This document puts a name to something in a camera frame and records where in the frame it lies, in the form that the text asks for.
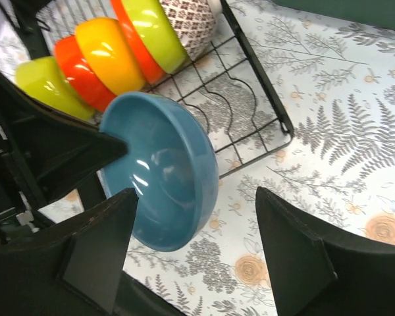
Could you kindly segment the blue bowl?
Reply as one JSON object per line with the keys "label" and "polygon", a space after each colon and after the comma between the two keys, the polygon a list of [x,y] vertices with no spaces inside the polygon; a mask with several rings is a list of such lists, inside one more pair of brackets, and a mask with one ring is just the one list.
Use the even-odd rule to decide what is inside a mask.
{"label": "blue bowl", "polygon": [[128,147],[101,176],[109,197],[135,189],[134,237],[157,251],[183,248],[206,225],[219,191],[215,152],[202,125],[167,97],[130,92],[110,103],[99,130]]}

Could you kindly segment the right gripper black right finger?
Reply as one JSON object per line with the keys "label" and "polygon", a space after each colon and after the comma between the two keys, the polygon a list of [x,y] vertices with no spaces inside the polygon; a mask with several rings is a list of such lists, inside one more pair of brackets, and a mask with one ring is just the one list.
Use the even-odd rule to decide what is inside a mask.
{"label": "right gripper black right finger", "polygon": [[395,246],[338,228],[258,187],[278,315],[395,315]]}

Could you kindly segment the orange bowl behind lime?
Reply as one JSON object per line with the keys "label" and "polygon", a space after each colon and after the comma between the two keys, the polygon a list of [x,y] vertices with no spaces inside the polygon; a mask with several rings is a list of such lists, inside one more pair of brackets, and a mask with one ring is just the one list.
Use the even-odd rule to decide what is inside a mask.
{"label": "orange bowl behind lime", "polygon": [[124,34],[145,79],[149,84],[157,83],[160,79],[162,79],[162,77],[164,77],[164,70],[157,64],[142,42],[142,39],[140,38],[139,34],[134,28],[134,25],[130,21],[126,10],[124,9],[122,1],[111,0],[111,4],[117,16],[122,33]]}

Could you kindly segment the red orange bowl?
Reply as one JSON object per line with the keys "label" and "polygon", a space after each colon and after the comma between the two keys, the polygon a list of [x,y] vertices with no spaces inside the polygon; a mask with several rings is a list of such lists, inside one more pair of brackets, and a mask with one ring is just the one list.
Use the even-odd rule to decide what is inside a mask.
{"label": "red orange bowl", "polygon": [[83,56],[74,35],[60,39],[54,54],[68,83],[92,108],[104,112],[116,97],[98,78]]}

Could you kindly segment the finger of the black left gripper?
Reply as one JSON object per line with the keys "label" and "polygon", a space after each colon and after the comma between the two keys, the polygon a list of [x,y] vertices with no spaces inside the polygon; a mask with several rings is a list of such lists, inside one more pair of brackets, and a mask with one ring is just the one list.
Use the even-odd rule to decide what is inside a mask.
{"label": "finger of the black left gripper", "polygon": [[0,72],[0,204],[50,204],[127,154],[93,125],[33,99]]}

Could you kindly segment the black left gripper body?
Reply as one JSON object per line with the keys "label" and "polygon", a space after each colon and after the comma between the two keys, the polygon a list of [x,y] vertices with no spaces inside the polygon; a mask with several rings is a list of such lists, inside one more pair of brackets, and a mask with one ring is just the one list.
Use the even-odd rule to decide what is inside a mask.
{"label": "black left gripper body", "polygon": [[6,141],[0,127],[0,244],[61,223],[105,201],[101,179],[94,173],[61,199],[35,209],[6,166]]}

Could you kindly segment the green compartment tray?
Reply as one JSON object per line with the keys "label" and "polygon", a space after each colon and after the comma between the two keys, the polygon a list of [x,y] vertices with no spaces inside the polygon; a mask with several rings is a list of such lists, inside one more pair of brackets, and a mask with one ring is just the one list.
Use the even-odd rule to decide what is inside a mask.
{"label": "green compartment tray", "polygon": [[395,0],[276,0],[275,4],[395,30]]}

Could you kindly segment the yellow orange bowl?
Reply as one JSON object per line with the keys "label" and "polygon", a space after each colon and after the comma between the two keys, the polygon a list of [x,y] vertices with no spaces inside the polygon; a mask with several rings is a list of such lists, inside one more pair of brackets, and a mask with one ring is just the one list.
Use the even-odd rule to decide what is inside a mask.
{"label": "yellow orange bowl", "polygon": [[92,70],[115,95],[139,91],[146,80],[118,20],[93,18],[75,27],[77,44]]}

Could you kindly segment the small lime green bowl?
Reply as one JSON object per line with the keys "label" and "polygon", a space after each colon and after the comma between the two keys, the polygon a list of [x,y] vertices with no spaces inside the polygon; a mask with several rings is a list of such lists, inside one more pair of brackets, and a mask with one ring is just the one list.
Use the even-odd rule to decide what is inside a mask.
{"label": "small lime green bowl", "polygon": [[89,121],[95,114],[95,110],[68,83],[53,56],[18,65],[15,81],[30,97],[58,111],[84,121]]}

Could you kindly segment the floral patterned table mat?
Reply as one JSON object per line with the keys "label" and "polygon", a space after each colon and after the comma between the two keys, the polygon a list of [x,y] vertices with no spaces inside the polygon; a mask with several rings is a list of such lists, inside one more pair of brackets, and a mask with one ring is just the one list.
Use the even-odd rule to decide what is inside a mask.
{"label": "floral patterned table mat", "polygon": [[274,2],[221,4],[281,100],[291,142],[219,177],[211,217],[179,250],[137,240],[135,212],[111,315],[278,315],[257,223],[258,187],[395,246],[395,31]]}

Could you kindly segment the brown lattice patterned bowl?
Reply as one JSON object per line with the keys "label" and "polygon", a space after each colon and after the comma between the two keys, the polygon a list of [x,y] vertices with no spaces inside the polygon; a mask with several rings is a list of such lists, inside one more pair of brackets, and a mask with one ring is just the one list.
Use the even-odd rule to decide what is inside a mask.
{"label": "brown lattice patterned bowl", "polygon": [[192,61],[210,44],[223,12],[220,0],[162,0],[160,4]]}

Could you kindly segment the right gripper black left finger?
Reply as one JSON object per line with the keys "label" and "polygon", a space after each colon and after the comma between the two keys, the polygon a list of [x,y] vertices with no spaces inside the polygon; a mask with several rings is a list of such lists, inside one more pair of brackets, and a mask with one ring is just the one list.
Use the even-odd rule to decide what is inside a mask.
{"label": "right gripper black left finger", "polygon": [[0,245],[0,315],[111,315],[137,201],[125,189]]}

